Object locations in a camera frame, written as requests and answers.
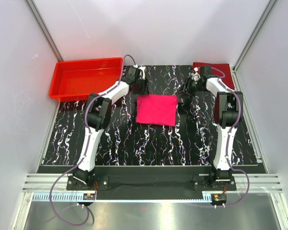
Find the bright pink t-shirt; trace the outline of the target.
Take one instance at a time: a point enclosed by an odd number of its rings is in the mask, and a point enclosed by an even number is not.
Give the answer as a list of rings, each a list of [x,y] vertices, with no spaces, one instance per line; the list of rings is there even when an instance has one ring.
[[[175,126],[178,97],[174,95],[137,96],[136,122],[148,125]]]

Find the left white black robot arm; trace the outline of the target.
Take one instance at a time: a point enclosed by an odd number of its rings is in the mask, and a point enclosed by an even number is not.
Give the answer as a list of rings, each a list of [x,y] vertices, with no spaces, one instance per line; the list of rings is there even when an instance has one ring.
[[[101,93],[89,95],[84,112],[83,147],[77,167],[72,172],[73,179],[82,189],[88,190],[94,185],[96,152],[100,138],[110,124],[112,105],[129,92],[147,95],[145,72],[145,66],[129,66],[114,85]]]

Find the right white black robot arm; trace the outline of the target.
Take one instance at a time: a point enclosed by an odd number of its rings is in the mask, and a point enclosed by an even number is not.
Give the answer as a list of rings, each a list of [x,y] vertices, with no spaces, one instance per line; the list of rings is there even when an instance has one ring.
[[[225,73],[212,66],[194,67],[176,93],[179,98],[191,99],[198,91],[211,92],[216,98],[214,122],[218,131],[217,148],[212,170],[206,181],[214,190],[221,189],[231,181],[233,142],[243,113],[243,93],[227,86],[223,78]]]

